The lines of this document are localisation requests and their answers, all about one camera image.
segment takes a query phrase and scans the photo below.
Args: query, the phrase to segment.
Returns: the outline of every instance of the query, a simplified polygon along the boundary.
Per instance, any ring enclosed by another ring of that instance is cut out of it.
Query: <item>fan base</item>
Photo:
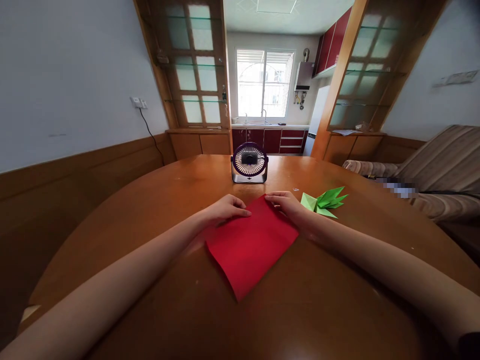
[[[252,176],[252,177],[247,177],[244,175],[239,174],[233,164],[231,166],[231,179],[234,183],[237,184],[242,184],[242,183],[251,183],[251,184],[263,184],[264,182],[267,181],[267,170],[269,168],[269,165],[267,164],[265,166],[265,169],[258,175]]]

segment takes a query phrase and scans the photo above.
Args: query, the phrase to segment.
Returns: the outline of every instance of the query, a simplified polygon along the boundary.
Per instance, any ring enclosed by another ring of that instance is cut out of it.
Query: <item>hand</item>
[[[273,191],[265,196],[274,204],[280,205],[280,210],[299,228],[302,227],[308,210],[300,204],[290,191]]]
[[[217,202],[202,210],[209,224],[213,225],[234,216],[249,217],[252,213],[245,210],[245,203],[232,194],[225,195]]]

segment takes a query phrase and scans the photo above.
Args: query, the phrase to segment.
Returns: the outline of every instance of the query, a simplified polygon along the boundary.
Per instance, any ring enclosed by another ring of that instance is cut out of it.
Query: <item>desk fan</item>
[[[245,142],[233,152],[231,179],[234,183],[264,183],[267,181],[269,157],[255,142]]]

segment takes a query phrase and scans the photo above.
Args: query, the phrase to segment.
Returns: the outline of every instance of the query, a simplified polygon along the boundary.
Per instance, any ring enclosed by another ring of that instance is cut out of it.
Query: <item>green paper crane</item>
[[[345,199],[348,196],[348,194],[337,197],[338,195],[340,195],[340,193],[344,188],[345,186],[342,186],[342,187],[337,187],[335,189],[325,191],[322,195],[320,195],[317,198],[314,198],[313,196],[310,196],[307,193],[303,193],[303,195],[301,196],[300,203],[307,209],[313,212],[316,212],[317,214],[338,219],[335,215],[333,215],[327,209],[336,209],[341,207],[344,204],[341,201]]]

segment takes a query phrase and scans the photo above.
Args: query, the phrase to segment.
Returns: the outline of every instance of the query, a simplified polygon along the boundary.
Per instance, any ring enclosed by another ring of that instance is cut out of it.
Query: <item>paper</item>
[[[341,134],[343,136],[347,136],[354,133],[361,133],[361,131],[357,131],[357,130],[332,130],[331,132]]]
[[[299,235],[288,218],[265,200],[265,195],[247,209],[251,216],[217,227],[206,241],[238,301],[258,284]]]
[[[325,191],[322,195],[320,195],[317,198],[310,196],[307,193],[303,193],[303,195],[301,196],[300,203],[307,209],[313,212],[316,212],[317,214],[338,219],[335,215],[333,215],[327,209],[336,209],[341,207],[344,204],[341,201],[345,199],[348,196],[348,194],[337,197],[338,195],[340,195],[340,193],[344,188],[345,186],[342,186],[342,187],[337,187],[337,188]]]

